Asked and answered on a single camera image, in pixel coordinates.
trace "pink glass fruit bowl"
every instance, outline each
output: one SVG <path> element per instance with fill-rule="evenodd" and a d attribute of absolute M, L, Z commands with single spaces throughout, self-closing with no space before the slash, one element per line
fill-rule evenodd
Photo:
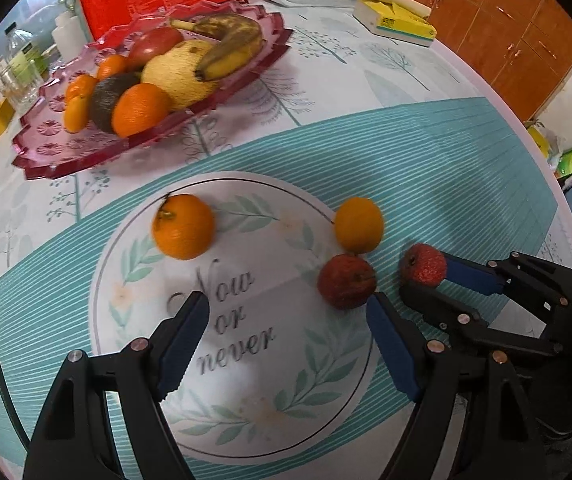
<path fill-rule="evenodd" d="M 245 67 L 224 78 L 213 94 L 185 110 L 171 113 L 153 128 L 126 139 L 103 132 L 92 122 L 77 134 L 66 131 L 63 126 L 64 93 L 70 81 L 83 73 L 95 75 L 97 64 L 103 58 L 111 54 L 126 54 L 138 36 L 167 24 L 170 18 L 195 21 L 215 12 L 236 12 L 257 20 L 266 42 L 262 51 Z M 262 6 L 239 2 L 175 6 L 163 14 L 143 16 L 129 25 L 113 27 L 98 41 L 88 44 L 79 57 L 55 70 L 50 81 L 42 85 L 37 102 L 20 119 L 22 130 L 13 139 L 18 153 L 13 165 L 24 170 L 26 179 L 59 178 L 101 164 L 135 146 L 178 134 L 188 121 L 215 109 L 281 58 L 288 50 L 286 41 L 291 33 L 284 28 L 284 20 L 278 12 L 268 13 Z M 182 34 L 186 40 L 208 39 L 185 30 Z"/>

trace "avocado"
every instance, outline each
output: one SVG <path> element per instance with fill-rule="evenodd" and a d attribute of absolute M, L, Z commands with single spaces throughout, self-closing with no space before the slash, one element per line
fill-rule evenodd
<path fill-rule="evenodd" d="M 111 126 L 112 110 L 122 94 L 131 86 L 137 85 L 140 77 L 132 72 L 115 74 L 95 85 L 88 105 L 88 116 L 96 126 L 105 132 L 114 134 Z"/>

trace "wrinkled apple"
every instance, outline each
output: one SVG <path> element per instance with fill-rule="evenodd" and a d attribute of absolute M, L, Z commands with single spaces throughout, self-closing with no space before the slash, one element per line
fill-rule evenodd
<path fill-rule="evenodd" d="M 418 282 L 435 288 L 446 279 L 444 254 L 428 244 L 415 244 L 404 254 L 399 266 L 402 283 Z"/>
<path fill-rule="evenodd" d="M 128 53 L 127 70 L 131 72 L 141 70 L 155 56 L 167 53 L 183 40 L 182 33 L 172 27 L 159 27 L 144 32 L 135 40 Z"/>
<path fill-rule="evenodd" d="M 319 271 L 317 290 L 331 306 L 348 310 L 363 305 L 375 292 L 377 277 L 358 256 L 338 254 Z"/>

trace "plate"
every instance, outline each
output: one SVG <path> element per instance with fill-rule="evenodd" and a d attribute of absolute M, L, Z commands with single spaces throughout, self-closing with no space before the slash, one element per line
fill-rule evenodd
<path fill-rule="evenodd" d="M 66 131 L 62 125 L 64 92 L 71 80 L 83 73 L 95 74 L 103 58 L 127 53 L 138 36 L 167 23 L 171 18 L 198 20 L 217 12 L 236 12 L 257 20 L 266 42 L 261 52 L 245 67 L 224 78 L 213 94 L 127 139 L 100 131 L 92 122 L 77 134 Z M 20 119 L 22 130 L 13 139 L 18 153 L 13 165 L 24 170 L 26 179 L 59 178 L 106 162 L 135 146 L 151 144 L 165 136 L 178 134 L 189 120 L 213 110 L 272 66 L 288 50 L 285 43 L 291 32 L 284 28 L 284 20 L 278 12 L 268 13 L 262 6 L 235 1 L 175 6 L 163 14 L 143 16 L 129 25 L 113 27 L 98 41 L 88 44 L 79 57 L 55 70 L 53 78 L 42 85 L 37 102 Z M 182 31 L 182 34 L 187 40 L 199 38 L 213 41 L 192 32 Z"/>
<path fill-rule="evenodd" d="M 210 249 L 163 256 L 150 225 L 167 193 L 190 193 L 216 213 Z M 295 186 L 223 172 L 177 182 L 119 225 L 90 291 L 93 352 L 150 336 L 192 290 L 210 321 L 181 386 L 162 403 L 182 452 L 208 462 L 257 464 L 295 455 L 352 413 L 378 360 L 363 307 L 327 306 L 319 269 L 342 252 L 333 211 Z"/>

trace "overripe banana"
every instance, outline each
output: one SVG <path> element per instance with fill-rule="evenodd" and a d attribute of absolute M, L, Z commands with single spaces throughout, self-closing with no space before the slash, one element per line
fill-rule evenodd
<path fill-rule="evenodd" d="M 197 23 L 171 20 L 170 25 L 220 41 L 195 68 L 198 81 L 214 81 L 232 74 L 264 46 L 260 24 L 240 14 L 213 14 Z"/>

